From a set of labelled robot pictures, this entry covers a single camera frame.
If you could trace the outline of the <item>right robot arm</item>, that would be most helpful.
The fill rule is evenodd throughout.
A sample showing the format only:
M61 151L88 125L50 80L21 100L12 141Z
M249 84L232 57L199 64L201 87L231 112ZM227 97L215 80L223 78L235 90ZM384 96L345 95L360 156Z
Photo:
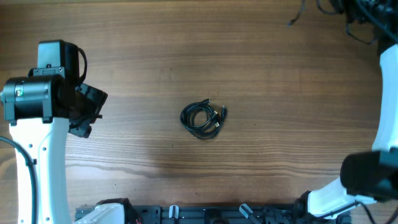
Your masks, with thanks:
M382 100L379 126L372 148L348 155L340 176L321 189L308 191L291 208L291 223L343 223L349 211L363 207L369 221L375 220L369 204L397 199L397 1L335 0L332 10L317 8L324 14L343 14L345 32L354 22L374 26L377 53L382 73Z

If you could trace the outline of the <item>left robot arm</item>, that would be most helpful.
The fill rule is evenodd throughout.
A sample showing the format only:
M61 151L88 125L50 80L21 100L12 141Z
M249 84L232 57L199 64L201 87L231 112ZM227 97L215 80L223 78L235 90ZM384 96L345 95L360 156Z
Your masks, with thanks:
M1 91L4 119L16 150L18 222L71 223L66 190L68 134L88 138L107 93L84 83L84 51L64 40L42 41L37 66L8 79Z

